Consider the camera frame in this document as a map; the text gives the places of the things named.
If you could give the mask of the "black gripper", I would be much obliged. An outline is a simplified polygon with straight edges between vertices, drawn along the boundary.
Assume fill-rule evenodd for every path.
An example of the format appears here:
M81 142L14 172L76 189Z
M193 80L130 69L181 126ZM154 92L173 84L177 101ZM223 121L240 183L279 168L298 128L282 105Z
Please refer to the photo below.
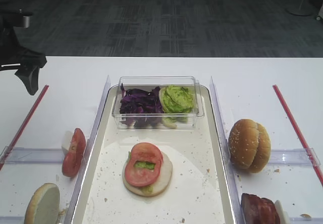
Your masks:
M19 43L13 27L1 26L1 71L17 70L15 75L30 95L35 95L38 91L39 70L46 63L43 53L30 50Z

